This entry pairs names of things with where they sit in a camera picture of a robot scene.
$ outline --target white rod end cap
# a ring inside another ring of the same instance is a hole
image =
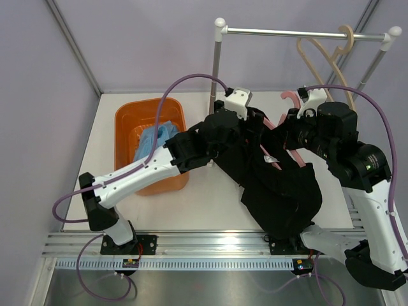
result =
[[[225,19],[219,17],[215,20],[214,22],[216,27],[225,27],[226,23],[225,23]]]
[[[402,29],[401,27],[392,27],[391,29],[388,30],[388,33],[385,33],[385,38],[384,41],[381,44],[380,49],[382,51],[388,51],[395,39],[402,34]]]

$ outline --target white bracket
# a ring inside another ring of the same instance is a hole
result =
[[[247,106],[251,98],[252,92],[249,89],[236,87],[234,92],[226,97],[224,107],[236,112],[239,119],[247,120]]]
[[[315,112],[317,112],[319,105],[322,105],[327,100],[327,94],[324,89],[313,89],[308,91],[307,94],[309,95],[309,98],[306,101],[303,101],[304,104],[300,107],[297,115],[298,119],[304,116],[303,113],[306,110],[313,109]]]

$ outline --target white wall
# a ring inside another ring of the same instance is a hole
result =
[[[21,306],[98,102],[44,1],[3,3],[0,42],[0,296]]]
[[[96,80],[105,92],[165,90],[190,73],[211,73],[214,20],[231,27],[337,32],[354,27],[368,0],[57,0]],[[333,49],[339,41],[326,41]],[[328,65],[316,66],[328,77]],[[294,38],[230,35],[220,77],[252,90],[294,89],[313,82]],[[208,90],[191,80],[177,90]]]
[[[408,120],[406,113],[408,86],[408,2],[406,0],[383,1],[369,23],[367,32],[385,32],[392,26],[402,27],[402,35],[385,55],[377,70],[368,81],[364,91],[380,104],[390,121],[397,145],[398,181],[396,204],[402,218],[405,232],[408,233]],[[378,45],[361,43],[356,47],[352,60],[345,69],[345,75],[351,86],[356,86],[367,68]],[[359,130],[364,142],[372,143],[383,149],[391,162],[388,139],[377,112],[364,99],[356,100],[359,114]],[[402,292],[408,303],[408,285]]]

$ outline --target orange basket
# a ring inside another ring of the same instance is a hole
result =
[[[159,98],[130,102],[117,110],[115,115],[115,170],[133,162],[142,131],[154,125],[159,102]],[[161,109],[159,123],[163,124],[167,121],[177,126],[180,132],[187,129],[183,108],[175,99],[166,98]],[[189,174],[183,173],[140,189],[136,194],[150,196],[179,190],[187,184],[188,180]]]

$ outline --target blue cloth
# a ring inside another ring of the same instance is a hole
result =
[[[178,133],[177,126],[172,124],[170,121],[165,122],[159,125],[159,131],[157,134],[157,145],[154,148],[155,150],[158,147],[164,145],[166,140],[170,139]],[[150,151],[153,147],[154,139],[154,126],[144,129],[142,135],[140,136],[139,147],[136,150],[135,158],[133,161],[138,161],[139,159],[146,157],[150,154]]]

